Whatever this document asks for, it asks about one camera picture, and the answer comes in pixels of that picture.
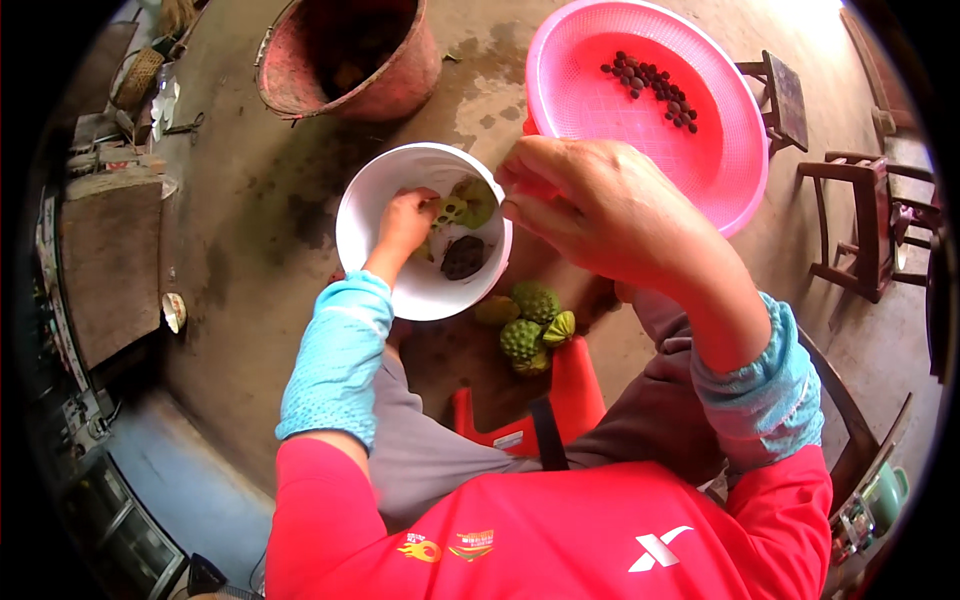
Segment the black strap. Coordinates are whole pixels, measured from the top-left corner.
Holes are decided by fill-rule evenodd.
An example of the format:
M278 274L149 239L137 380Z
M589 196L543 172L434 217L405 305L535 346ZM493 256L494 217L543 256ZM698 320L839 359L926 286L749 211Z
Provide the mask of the black strap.
M537 432L537 446L540 448L540 462L543 470L570 470L566 461L564 443L560 440L560 430L553 418L553 408L547 396L537 398L529 404L530 415L534 419Z

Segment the wicker basket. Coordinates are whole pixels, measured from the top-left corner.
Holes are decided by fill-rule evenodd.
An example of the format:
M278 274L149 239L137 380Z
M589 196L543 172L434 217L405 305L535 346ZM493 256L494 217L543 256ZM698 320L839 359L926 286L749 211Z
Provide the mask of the wicker basket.
M113 96L113 104L121 110L136 110L154 83L154 77L163 64L163 55L153 48L141 48L130 65L123 82L117 87Z

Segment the blue arm sleeve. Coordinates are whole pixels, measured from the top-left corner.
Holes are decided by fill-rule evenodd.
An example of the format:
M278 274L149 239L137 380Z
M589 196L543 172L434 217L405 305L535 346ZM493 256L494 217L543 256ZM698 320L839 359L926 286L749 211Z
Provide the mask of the blue arm sleeve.
M283 392L279 440L339 429L373 449L373 375L393 320L390 287L379 277L356 271L326 286Z
M730 476L772 465L808 444L820 445L820 377L800 345L786 302L760 293L770 315L770 343L750 365L718 373L694 345L690 373L707 419L730 460Z

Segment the red sleeve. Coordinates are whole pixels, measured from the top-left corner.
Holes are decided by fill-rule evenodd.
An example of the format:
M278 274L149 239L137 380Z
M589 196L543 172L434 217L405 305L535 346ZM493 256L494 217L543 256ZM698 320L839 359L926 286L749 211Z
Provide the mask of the red sleeve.
M267 593L308 597L320 578L387 530L370 481L320 440L287 442L276 454L276 511L267 542Z
M752 577L754 596L819 598L830 556L833 485L820 446L807 445L734 486L727 511L768 569Z

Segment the green jug handle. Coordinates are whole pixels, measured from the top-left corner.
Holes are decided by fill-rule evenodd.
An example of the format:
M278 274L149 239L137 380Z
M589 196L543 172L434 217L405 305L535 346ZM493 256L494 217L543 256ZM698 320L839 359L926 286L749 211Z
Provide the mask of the green jug handle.
M900 484L900 495L905 500L910 495L910 482L906 478L906 471L903 470L903 467L894 468L894 476L897 477L897 482Z

